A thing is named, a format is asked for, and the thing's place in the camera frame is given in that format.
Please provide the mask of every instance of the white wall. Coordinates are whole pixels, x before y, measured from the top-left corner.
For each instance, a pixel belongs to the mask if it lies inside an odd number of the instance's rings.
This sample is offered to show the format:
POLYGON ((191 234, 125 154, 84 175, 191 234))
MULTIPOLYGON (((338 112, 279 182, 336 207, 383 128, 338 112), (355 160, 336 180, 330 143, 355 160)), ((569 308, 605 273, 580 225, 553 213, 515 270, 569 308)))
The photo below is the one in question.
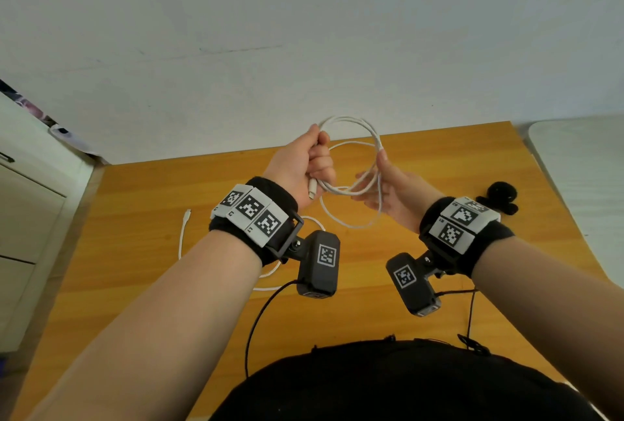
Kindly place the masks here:
POLYGON ((624 110, 623 0, 0 0, 0 78, 111 163, 624 110), (341 130, 337 135, 361 134, 341 130))

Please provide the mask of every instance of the qr code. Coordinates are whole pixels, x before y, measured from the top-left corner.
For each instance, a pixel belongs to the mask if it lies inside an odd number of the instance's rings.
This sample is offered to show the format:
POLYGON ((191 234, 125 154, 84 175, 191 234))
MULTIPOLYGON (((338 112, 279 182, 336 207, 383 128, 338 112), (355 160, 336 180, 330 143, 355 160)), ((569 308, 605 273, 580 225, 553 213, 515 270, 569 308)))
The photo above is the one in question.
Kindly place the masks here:
POLYGON ((469 208, 474 209, 476 212, 486 212, 488 210, 487 207, 479 204, 476 201, 468 201, 467 203, 464 203, 464 206, 468 206, 469 208))
POLYGON ((459 206, 459 209, 453 212, 453 215, 451 217, 457 222, 470 224, 473 220, 479 217, 479 214, 477 212, 471 211, 470 209, 459 206))
POLYGON ((416 275, 414 275, 414 272, 409 265, 405 265, 405 267, 401 267, 393 273, 396 278, 396 282, 399 284, 401 289, 416 282, 416 275))
POLYGON ((264 206, 257 202, 255 198, 247 196, 236 208, 249 219, 254 219, 254 217, 264 209, 264 206))
POLYGON ((262 215, 254 222, 257 228, 259 228, 268 237, 272 236, 277 228, 281 225, 281 220, 277 219, 271 214, 269 210, 266 210, 262 215))
POLYGON ((238 198, 240 198, 241 196, 243 196, 243 193, 241 191, 230 191, 230 194, 227 195, 220 204, 224 206, 231 206, 232 204, 236 203, 238 201, 238 198))
POLYGON ((464 234, 464 231, 456 228, 452 224, 447 224, 444 226, 444 230, 438 236, 444 242, 448 243, 451 247, 454 247, 459 238, 464 234))
POLYGON ((333 247, 328 247, 327 245, 320 244, 318 246, 318 261, 321 265, 326 265, 328 267, 336 266, 336 255, 338 251, 333 247))

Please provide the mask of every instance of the black pom-pom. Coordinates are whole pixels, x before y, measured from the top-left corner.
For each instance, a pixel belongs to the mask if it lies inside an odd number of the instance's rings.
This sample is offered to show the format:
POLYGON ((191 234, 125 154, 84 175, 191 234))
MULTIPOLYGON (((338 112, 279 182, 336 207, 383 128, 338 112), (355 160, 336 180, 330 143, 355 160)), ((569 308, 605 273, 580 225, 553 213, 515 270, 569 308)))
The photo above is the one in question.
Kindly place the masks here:
POLYGON ((509 216, 513 216, 518 212, 518 206, 512 201, 518 197, 518 191, 505 181, 497 181, 487 189, 487 197, 477 197, 477 202, 487 206, 488 208, 504 212, 509 216))

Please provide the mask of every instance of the drawer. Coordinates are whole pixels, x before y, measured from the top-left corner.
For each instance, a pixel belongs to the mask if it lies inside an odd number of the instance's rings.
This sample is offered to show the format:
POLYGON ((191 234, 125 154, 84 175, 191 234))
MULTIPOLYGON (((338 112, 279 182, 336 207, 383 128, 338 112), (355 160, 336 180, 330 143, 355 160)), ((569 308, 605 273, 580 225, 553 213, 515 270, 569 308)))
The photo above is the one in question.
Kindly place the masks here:
POLYGON ((9 324, 35 265, 0 258, 0 338, 9 324))
POLYGON ((0 256, 37 262, 64 201, 0 166, 0 256))
POLYGON ((0 94, 0 165, 67 196, 82 159, 47 131, 47 126, 0 94))

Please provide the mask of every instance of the cabinet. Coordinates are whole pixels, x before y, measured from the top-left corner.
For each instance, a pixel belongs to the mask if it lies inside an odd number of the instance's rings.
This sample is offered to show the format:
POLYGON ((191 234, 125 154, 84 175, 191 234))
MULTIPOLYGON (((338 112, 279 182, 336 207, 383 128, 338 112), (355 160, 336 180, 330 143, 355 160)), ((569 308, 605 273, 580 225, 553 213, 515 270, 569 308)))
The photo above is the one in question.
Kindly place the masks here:
POLYGON ((92 169, 0 94, 0 353, 19 348, 92 169))

